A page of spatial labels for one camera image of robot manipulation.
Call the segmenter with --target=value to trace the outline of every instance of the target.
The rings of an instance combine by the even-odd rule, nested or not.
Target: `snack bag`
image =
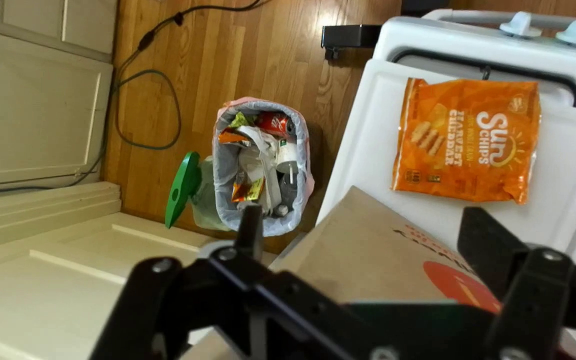
[[[391,188],[473,201],[528,199],[536,82],[407,79]]]

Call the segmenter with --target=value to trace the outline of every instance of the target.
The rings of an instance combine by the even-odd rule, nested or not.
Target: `electrical cord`
[[[122,79],[126,67],[153,42],[156,34],[157,34],[162,27],[165,27],[165,25],[171,23],[171,22],[178,23],[178,25],[181,25],[181,23],[184,23],[184,17],[185,17],[187,13],[191,13],[191,12],[204,12],[204,9],[248,12],[248,9],[254,9],[254,8],[263,5],[266,1],[267,1],[267,0],[263,0],[263,1],[262,1],[262,0],[251,0],[251,1],[245,4],[245,5],[209,5],[209,4],[191,5],[191,8],[185,8],[185,9],[181,9],[181,12],[175,12],[175,13],[168,15],[168,17],[164,17],[164,19],[157,22],[151,29],[147,29],[147,32],[142,35],[142,39],[138,42],[138,48],[135,48],[122,64],[115,66],[115,79],[118,79],[118,84],[112,87],[109,100],[114,100],[114,103],[115,103],[114,128],[115,128],[120,140],[126,142],[126,143],[130,143],[130,145],[134,145],[134,148],[162,151],[162,150],[171,148],[171,145],[179,140],[179,135],[181,135],[181,110],[179,110],[179,100],[178,100],[178,96],[175,96],[175,89],[173,89],[171,79],[169,79],[162,69],[146,67],[146,69],[140,69],[140,71],[135,71],[135,74],[131,74],[131,75],[127,75],[127,77]],[[126,84],[130,84],[131,79],[138,79],[138,77],[142,77],[142,75],[157,75],[157,77],[162,77],[162,79],[165,82],[165,87],[169,89],[169,94],[171,94],[171,98],[173,98],[175,131],[173,131],[173,135],[171,135],[168,142],[164,142],[164,143],[144,143],[144,142],[135,142],[135,140],[127,137],[127,135],[120,129],[120,122],[118,122],[118,118],[120,118],[120,115],[118,115],[118,107],[120,107],[120,106],[118,106],[118,98],[120,98],[120,96],[118,96],[118,92],[120,92]],[[99,154],[95,156],[93,163],[92,163],[83,173],[79,173],[75,179],[71,179],[71,182],[68,182],[68,183],[59,183],[59,186],[10,186],[10,188],[0,188],[0,194],[2,194],[2,191],[53,190],[53,188],[70,188],[70,186],[75,186],[75,183],[83,182],[83,179],[95,170],[95,165],[101,161],[101,158],[103,158],[103,148],[105,148],[105,140],[101,142]]]

